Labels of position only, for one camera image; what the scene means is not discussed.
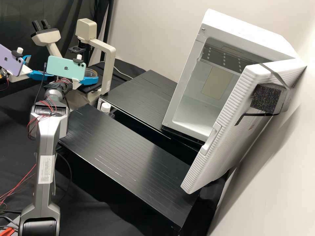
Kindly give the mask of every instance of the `white label sticker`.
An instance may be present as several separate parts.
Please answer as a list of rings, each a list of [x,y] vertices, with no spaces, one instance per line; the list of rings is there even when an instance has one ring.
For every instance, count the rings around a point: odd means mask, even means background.
[[[55,156],[40,156],[39,163],[39,184],[50,184],[53,179],[53,170],[55,167]]]
[[[106,90],[109,90],[110,86],[111,86],[111,81],[108,81],[106,85]]]

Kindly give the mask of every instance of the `red wire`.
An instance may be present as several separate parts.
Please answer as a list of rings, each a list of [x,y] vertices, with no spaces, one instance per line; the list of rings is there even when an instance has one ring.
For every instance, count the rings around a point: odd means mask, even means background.
[[[57,113],[57,106],[56,106],[56,104],[55,104],[55,102],[52,100],[52,98],[51,97],[48,97],[50,100],[51,100],[51,102],[54,104],[54,106],[55,106],[55,113]]]
[[[51,112],[53,112],[53,109],[52,109],[52,107],[48,104],[48,102],[46,102],[46,101],[39,101],[39,102],[41,102],[42,104],[48,106],[49,109],[51,110]]]
[[[34,122],[34,120],[36,120],[36,119],[37,119],[37,117],[35,117],[35,118],[31,119],[31,120],[28,122],[28,124],[27,124],[26,128],[28,128],[28,127],[29,127],[29,125],[30,125],[31,123],[33,123],[33,122]]]
[[[71,83],[71,81],[67,78],[62,78],[61,80],[67,80],[69,83]]]
[[[10,193],[8,195],[10,195],[22,182],[23,180],[32,172],[32,170],[35,168],[36,166],[36,163],[33,165],[33,167],[30,169],[30,171],[23,177],[23,179],[21,179],[21,181],[10,191]],[[0,202],[0,206],[3,204],[4,200],[6,199],[7,197],[5,197],[2,202]]]
[[[30,175],[29,177],[27,177],[25,180],[23,180],[22,183],[24,183],[25,181],[27,181],[28,179],[30,179],[31,177],[33,177],[35,174],[36,174],[36,173],[34,173],[34,174]],[[11,195],[14,194],[14,192],[13,192],[13,193],[11,193],[10,195],[7,195],[10,191],[11,191],[11,190],[9,190],[9,191],[6,192],[5,194],[3,194],[3,195],[0,197],[0,201],[2,200],[2,198],[4,198],[4,197],[7,198],[8,196],[11,196]]]
[[[8,87],[9,87],[9,79],[7,79],[7,87],[4,88],[4,89],[1,89],[0,91],[4,91],[4,90],[6,90]]]
[[[36,118],[38,118],[38,120],[36,121],[36,123],[35,123],[35,125],[32,127],[32,129],[29,131],[29,133],[28,133],[28,138],[30,138],[30,134],[32,133],[32,131],[33,131],[33,129],[37,126],[37,124],[41,121],[41,120],[43,120],[43,118],[45,118],[45,117],[50,117],[49,115],[40,115],[39,117],[36,117]]]

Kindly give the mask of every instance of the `microscope arm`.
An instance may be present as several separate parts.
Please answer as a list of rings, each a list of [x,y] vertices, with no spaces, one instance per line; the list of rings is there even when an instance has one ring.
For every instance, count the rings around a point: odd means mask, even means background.
[[[98,39],[91,39],[88,43],[103,51],[106,54],[105,64],[104,64],[104,73],[103,73],[103,80],[102,80],[102,87],[99,89],[101,94],[105,94],[109,91],[111,87],[113,69],[114,69],[114,62],[116,56],[116,49],[109,44],[106,44]]]

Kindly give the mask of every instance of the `gray panel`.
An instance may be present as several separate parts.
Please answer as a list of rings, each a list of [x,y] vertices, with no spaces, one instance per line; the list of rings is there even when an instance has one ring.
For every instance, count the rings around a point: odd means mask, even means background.
[[[102,98],[114,107],[161,130],[176,83],[149,70],[111,90]]]
[[[180,188],[189,165],[90,105],[71,113],[60,143],[183,226],[198,196]]]

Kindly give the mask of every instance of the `microscope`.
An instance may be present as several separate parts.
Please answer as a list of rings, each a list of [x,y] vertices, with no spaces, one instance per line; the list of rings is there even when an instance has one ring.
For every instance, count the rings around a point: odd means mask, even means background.
[[[52,28],[48,24],[47,20],[41,20],[41,23],[43,28],[38,21],[35,20],[32,22],[35,29],[35,32],[31,35],[32,40],[38,46],[46,46],[50,55],[62,57],[58,47],[56,46],[56,42],[61,38],[59,30],[57,28]],[[110,90],[116,49],[111,45],[98,40],[96,38],[96,29],[96,22],[87,18],[79,19],[75,30],[75,35],[78,37],[79,44],[69,49],[73,53],[83,55],[85,63],[88,63],[91,47],[100,49],[106,54],[102,83],[99,89],[91,91],[87,94],[77,90],[77,88],[81,85],[96,84],[98,82],[98,77],[96,80],[91,80],[89,76],[84,76],[80,80],[72,79],[73,90],[68,94],[67,99],[70,106],[74,109],[87,103],[90,105],[95,104],[100,95],[104,95]]]

